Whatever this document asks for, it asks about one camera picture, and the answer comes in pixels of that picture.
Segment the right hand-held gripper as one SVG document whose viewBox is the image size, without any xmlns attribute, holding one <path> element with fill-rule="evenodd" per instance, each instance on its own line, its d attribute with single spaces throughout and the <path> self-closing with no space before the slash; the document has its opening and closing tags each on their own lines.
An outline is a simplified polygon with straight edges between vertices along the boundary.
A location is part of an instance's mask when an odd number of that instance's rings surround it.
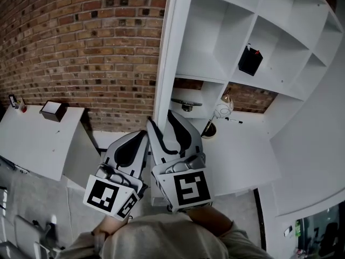
<svg viewBox="0 0 345 259">
<path fill-rule="evenodd" d="M 201 153 L 201 135 L 189 120 L 175 111 L 168 110 L 167 117 L 180 145 L 179 152 L 167 149 L 163 134 L 151 117 L 146 128 L 156 164 L 151 173 L 168 204 L 168 210 L 172 213 L 186 212 L 209 205 L 215 195 L 212 174 L 205 165 L 205 154 Z"/>
</svg>

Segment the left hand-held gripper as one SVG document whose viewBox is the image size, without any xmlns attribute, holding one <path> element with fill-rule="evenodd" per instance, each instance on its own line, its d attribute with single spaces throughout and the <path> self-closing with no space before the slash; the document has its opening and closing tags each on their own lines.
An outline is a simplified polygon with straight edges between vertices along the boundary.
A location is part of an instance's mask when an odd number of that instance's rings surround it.
<svg viewBox="0 0 345 259">
<path fill-rule="evenodd" d="M 144 130 L 117 139 L 107 149 L 104 161 L 88 179 L 83 203 L 123 221 L 143 198 L 148 185 L 141 172 L 148 155 L 148 135 Z M 130 173 L 119 169 L 130 169 Z"/>
</svg>

